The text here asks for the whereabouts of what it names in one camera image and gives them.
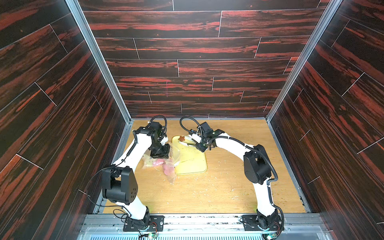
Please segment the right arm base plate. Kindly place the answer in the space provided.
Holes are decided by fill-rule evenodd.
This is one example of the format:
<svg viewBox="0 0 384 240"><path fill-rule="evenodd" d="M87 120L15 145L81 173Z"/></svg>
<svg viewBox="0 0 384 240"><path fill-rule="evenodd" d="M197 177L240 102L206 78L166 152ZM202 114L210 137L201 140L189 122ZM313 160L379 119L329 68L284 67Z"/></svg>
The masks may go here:
<svg viewBox="0 0 384 240"><path fill-rule="evenodd" d="M283 231L282 219L278 214L269 217L264 215L243 215L239 219L245 231L278 232Z"/></svg>

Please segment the yellow tray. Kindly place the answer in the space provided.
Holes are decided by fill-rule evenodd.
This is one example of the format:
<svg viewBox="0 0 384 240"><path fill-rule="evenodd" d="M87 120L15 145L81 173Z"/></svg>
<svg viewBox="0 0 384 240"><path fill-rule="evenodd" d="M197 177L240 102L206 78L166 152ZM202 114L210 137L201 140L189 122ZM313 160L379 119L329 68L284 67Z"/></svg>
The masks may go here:
<svg viewBox="0 0 384 240"><path fill-rule="evenodd" d="M208 168L205 153L200 152L195 147L186 147L179 144L179 137L174 136L172 138L172 144L181 151L180 163L176 167L176 174L181 176L204 173Z"/></svg>

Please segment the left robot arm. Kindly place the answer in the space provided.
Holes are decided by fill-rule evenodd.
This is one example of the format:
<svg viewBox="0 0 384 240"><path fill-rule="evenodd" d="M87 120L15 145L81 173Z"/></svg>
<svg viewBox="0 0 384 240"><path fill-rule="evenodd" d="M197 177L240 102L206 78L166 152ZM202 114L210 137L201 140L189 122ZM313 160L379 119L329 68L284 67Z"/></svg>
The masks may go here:
<svg viewBox="0 0 384 240"><path fill-rule="evenodd" d="M150 210L137 196L139 187L135 170L146 151L153 159L167 159L167 119L162 115L151 118L145 127L133 131L129 148L112 165L101 171L103 198L119 205L127 214L127 221L138 230L150 225Z"/></svg>

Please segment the metal tongs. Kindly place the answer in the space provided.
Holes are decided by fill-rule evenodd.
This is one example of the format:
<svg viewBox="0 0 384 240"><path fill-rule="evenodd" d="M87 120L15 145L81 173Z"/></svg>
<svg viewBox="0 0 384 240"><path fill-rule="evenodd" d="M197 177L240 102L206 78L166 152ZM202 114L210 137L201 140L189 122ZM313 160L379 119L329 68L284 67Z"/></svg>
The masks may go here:
<svg viewBox="0 0 384 240"><path fill-rule="evenodd" d="M190 136L184 136L185 137L185 141L184 142L179 142L179 144L183 145L183 146L186 146L186 147L195 147L196 146L196 142L190 137Z"/></svg>

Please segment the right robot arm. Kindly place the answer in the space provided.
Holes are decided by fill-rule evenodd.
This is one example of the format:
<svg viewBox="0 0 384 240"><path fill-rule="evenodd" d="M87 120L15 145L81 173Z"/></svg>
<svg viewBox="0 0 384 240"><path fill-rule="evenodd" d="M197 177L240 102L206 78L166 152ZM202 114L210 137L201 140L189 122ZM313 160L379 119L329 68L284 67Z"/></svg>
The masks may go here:
<svg viewBox="0 0 384 240"><path fill-rule="evenodd" d="M246 178L253 184L257 198L258 227L263 231L275 231L278 237L284 230L284 213L280 207L274 204L271 183L276 182L278 174L273 167L265 148L262 145L248 145L229 136L224 131L213 130L208 123L200 124L190 116L180 119L180 125L184 120L192 120L197 124L197 130L188 130L189 137L200 152L207 149L221 148L238 157L244 163Z"/></svg>

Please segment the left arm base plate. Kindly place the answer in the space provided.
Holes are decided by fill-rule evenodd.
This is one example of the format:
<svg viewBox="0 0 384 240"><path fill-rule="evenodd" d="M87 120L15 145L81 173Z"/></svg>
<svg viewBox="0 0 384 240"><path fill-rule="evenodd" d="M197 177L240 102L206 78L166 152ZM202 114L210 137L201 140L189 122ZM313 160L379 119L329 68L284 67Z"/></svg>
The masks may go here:
<svg viewBox="0 0 384 240"><path fill-rule="evenodd" d="M143 220L126 218L123 232L162 232L164 229L165 216L150 215Z"/></svg>

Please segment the clear resealable bag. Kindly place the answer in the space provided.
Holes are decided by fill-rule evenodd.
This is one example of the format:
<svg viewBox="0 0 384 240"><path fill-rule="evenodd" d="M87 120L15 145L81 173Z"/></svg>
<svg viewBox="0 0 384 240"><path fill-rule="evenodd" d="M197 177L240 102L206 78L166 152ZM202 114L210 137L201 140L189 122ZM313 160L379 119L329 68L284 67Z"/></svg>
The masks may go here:
<svg viewBox="0 0 384 240"><path fill-rule="evenodd" d="M143 169L161 167L164 163L164 159L154 159L149 155L144 154L142 157Z"/></svg>
<svg viewBox="0 0 384 240"><path fill-rule="evenodd" d="M173 144L169 145L169 157L164 160L163 171L170 184L173 185L177 179L176 167L180 163L181 151L178 147L175 147Z"/></svg>

